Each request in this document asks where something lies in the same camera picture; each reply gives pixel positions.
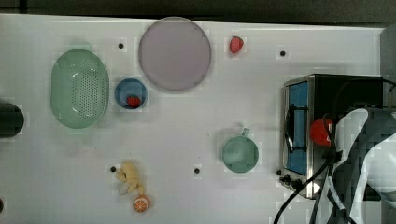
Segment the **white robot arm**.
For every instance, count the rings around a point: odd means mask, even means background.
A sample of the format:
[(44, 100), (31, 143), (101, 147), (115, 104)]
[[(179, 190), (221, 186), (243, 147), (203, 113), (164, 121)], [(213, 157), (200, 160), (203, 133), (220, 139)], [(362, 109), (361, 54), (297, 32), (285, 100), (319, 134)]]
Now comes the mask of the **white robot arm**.
[(395, 204), (395, 117), (384, 109), (360, 108), (336, 125), (340, 155), (328, 179), (326, 199), (332, 211), (326, 224), (364, 224), (362, 203), (372, 188), (382, 200)]

